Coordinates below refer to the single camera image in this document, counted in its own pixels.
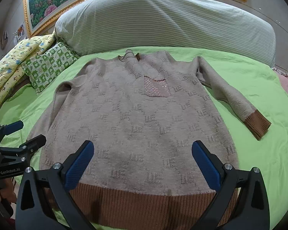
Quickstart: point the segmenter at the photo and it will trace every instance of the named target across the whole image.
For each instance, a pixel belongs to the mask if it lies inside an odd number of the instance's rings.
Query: human hand
[[[1,198],[7,199],[8,202],[16,203],[17,197],[16,194],[14,193],[14,184],[11,180],[11,178],[4,179],[5,183],[5,188],[0,190],[0,201]]]

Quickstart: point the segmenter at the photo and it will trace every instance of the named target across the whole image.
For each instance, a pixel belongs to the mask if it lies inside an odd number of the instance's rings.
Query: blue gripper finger
[[[4,126],[3,134],[4,135],[10,135],[16,131],[21,130],[23,128],[23,126],[24,126],[24,123],[21,120],[14,122],[14,123],[10,123],[10,124]]]
[[[66,191],[76,188],[80,178],[82,177],[82,174],[84,173],[86,167],[94,155],[94,144],[91,141],[86,140],[78,151],[74,154],[71,154],[76,156],[74,157],[75,159],[73,163],[70,165],[65,174],[64,187]]]
[[[197,142],[192,144],[192,156],[200,168],[208,186],[218,191],[221,187],[220,173]]]

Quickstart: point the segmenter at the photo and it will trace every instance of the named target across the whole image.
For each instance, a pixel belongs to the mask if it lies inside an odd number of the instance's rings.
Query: sweater sleeve
[[[254,137],[260,140],[271,125],[269,120],[241,92],[229,85],[203,57],[197,56],[194,61],[199,81],[212,89],[217,100],[228,103]]]

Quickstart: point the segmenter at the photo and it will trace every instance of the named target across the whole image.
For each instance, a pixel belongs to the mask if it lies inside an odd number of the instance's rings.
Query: pillow
[[[213,0],[86,0],[60,16],[55,33],[80,56],[135,46],[193,47],[275,65],[272,26]]]
[[[36,93],[40,93],[55,77],[73,64],[79,56],[64,42],[58,42],[44,54],[31,57],[22,63]]]

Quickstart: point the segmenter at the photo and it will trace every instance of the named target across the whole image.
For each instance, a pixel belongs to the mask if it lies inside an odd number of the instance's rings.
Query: sweater
[[[132,230],[189,229],[214,196],[192,143],[201,140],[238,168],[233,140],[203,85],[257,139],[266,133],[270,122],[204,58],[181,62],[166,51],[127,50],[89,61],[57,87],[29,134],[47,138],[40,169],[63,163],[91,140],[94,156],[70,192],[90,221]]]

